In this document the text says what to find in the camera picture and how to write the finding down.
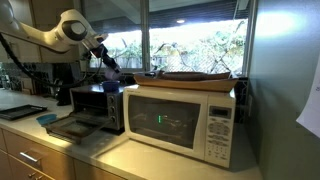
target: robotic arm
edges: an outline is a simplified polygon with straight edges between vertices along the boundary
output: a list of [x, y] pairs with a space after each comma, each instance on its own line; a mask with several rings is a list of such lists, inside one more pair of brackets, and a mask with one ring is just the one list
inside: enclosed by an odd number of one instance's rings
[[40, 31], [15, 19], [8, 0], [0, 0], [0, 33], [7, 34], [48, 48], [56, 53], [65, 53], [76, 44], [82, 43], [97, 58], [102, 58], [106, 66], [116, 73], [119, 65], [107, 55], [108, 50], [101, 43], [107, 35], [98, 35], [88, 21], [76, 10], [61, 14], [61, 20], [50, 31]]

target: wall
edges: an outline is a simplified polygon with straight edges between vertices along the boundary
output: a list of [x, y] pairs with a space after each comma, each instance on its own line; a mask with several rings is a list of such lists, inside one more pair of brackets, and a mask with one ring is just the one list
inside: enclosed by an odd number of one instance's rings
[[296, 123], [319, 57], [319, 9], [318, 0], [258, 2], [246, 124], [266, 180], [320, 178], [320, 138]]

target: cable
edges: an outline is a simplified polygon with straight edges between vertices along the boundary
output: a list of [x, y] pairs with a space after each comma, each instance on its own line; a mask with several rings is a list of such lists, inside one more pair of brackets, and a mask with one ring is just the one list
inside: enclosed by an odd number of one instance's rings
[[22, 72], [24, 72], [27, 76], [29, 76], [31, 79], [37, 81], [38, 83], [42, 84], [42, 85], [46, 85], [46, 86], [50, 86], [50, 87], [59, 87], [59, 88], [72, 88], [75, 87], [79, 84], [81, 84], [82, 82], [84, 82], [85, 80], [91, 79], [92, 77], [94, 77], [95, 75], [97, 75], [101, 69], [101, 65], [102, 65], [102, 60], [100, 58], [100, 66], [98, 68], [98, 70], [91, 75], [90, 77], [86, 77], [87, 76], [87, 72], [85, 73], [85, 76], [83, 77], [83, 79], [73, 83], [73, 84], [63, 84], [63, 85], [58, 85], [58, 84], [52, 84], [52, 83], [48, 83], [47, 81], [44, 81], [36, 76], [34, 76], [30, 71], [28, 71], [22, 64], [21, 62], [18, 60], [18, 58], [14, 55], [13, 51], [11, 50], [10, 46], [8, 45], [7, 41], [4, 39], [4, 37], [2, 36], [2, 33], [0, 33], [0, 41], [2, 46], [4, 47], [4, 49], [6, 50], [7, 54], [10, 56], [10, 58], [13, 60], [13, 62], [18, 66], [18, 68], [20, 68], [22, 70]]

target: kitchen counter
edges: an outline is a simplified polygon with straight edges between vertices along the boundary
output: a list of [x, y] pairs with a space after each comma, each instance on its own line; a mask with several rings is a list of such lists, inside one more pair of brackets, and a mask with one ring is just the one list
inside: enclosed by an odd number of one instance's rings
[[71, 105], [56, 103], [54, 99], [0, 89], [0, 109], [25, 104], [48, 107], [46, 112], [14, 121], [0, 119], [0, 128], [128, 179], [262, 180], [241, 124], [235, 124], [231, 167], [226, 169], [128, 139], [125, 133], [114, 135], [100, 130], [80, 145], [49, 136], [36, 117], [56, 113], [59, 118], [72, 111]]

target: white microwave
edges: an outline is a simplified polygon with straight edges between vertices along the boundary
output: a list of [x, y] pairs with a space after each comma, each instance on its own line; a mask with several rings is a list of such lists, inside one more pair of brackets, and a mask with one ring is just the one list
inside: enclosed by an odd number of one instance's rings
[[165, 150], [229, 167], [236, 98], [229, 93], [124, 88], [125, 133]]

